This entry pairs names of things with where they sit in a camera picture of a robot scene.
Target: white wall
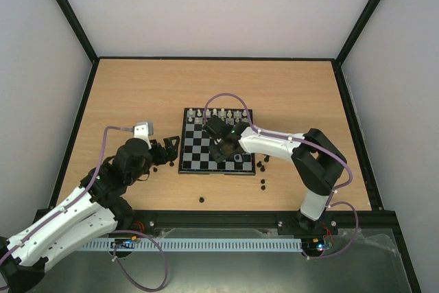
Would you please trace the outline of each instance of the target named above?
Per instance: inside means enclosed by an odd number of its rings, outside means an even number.
[[[47,207],[90,68],[55,0],[0,0],[0,236]]]
[[[336,57],[367,0],[69,0],[100,56]]]
[[[423,292],[439,287],[439,1],[382,0],[344,72],[384,206]]]

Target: wooden table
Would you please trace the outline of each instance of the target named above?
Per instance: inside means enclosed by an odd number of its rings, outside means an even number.
[[[97,165],[106,126],[153,121],[154,138],[160,141],[181,134],[185,107],[202,107],[221,92],[242,97],[262,128],[323,131],[348,159],[355,175],[353,183],[333,200],[370,210],[334,72],[330,62],[321,61],[101,60],[58,201]],[[241,106],[221,97],[212,107]],[[115,154],[130,137],[127,132],[110,131],[105,155]],[[134,209],[290,211],[300,208],[306,192],[296,168],[280,159],[271,158],[266,171],[258,170],[256,176],[178,174],[177,164],[158,167],[148,181],[129,187],[124,198]],[[338,182],[346,179],[345,172]]]

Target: perforated metal strip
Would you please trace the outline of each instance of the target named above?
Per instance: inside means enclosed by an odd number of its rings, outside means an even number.
[[[183,239],[161,238],[156,240],[165,252],[302,252],[300,239]],[[81,251],[113,250],[115,240],[97,238],[85,244]],[[139,243],[126,242],[120,251],[150,252],[157,250],[149,240]]]

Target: chessboard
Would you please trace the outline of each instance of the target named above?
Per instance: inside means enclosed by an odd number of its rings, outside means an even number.
[[[254,154],[235,155],[216,163],[209,153],[213,141],[202,130],[203,108],[185,108],[178,173],[181,174],[240,174],[255,175]],[[253,120],[252,110],[207,109],[206,120],[216,114],[226,124],[234,126],[240,121]]]

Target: gray floor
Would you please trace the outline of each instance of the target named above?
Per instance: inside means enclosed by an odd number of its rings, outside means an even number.
[[[161,292],[410,292],[389,236],[376,234],[369,232],[343,255],[322,261],[306,261],[297,253],[168,253],[170,278]],[[153,288],[163,279],[158,253],[133,253],[123,262],[142,285]],[[32,291],[140,292],[107,252],[69,255]]]

